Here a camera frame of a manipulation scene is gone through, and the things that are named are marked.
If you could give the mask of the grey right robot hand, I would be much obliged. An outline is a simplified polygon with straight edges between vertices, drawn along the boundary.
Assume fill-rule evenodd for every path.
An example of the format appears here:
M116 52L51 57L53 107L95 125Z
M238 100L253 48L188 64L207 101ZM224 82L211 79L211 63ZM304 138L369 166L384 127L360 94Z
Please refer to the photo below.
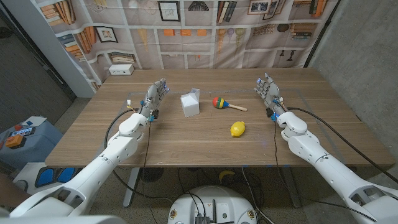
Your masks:
M281 114L287 111L282 106L279 87L267 73L264 74L264 78L257 79L254 91L264 101L268 118L275 121Z

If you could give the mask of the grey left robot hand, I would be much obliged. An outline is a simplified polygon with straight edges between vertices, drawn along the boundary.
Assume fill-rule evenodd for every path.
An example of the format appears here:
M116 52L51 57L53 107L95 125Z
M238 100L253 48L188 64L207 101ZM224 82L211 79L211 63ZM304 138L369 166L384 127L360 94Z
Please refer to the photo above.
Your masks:
M167 87L165 78L161 78L153 83L147 89L139 114L145 116L147 119L150 118L152 113L159 109L161 101L169 91L170 89Z

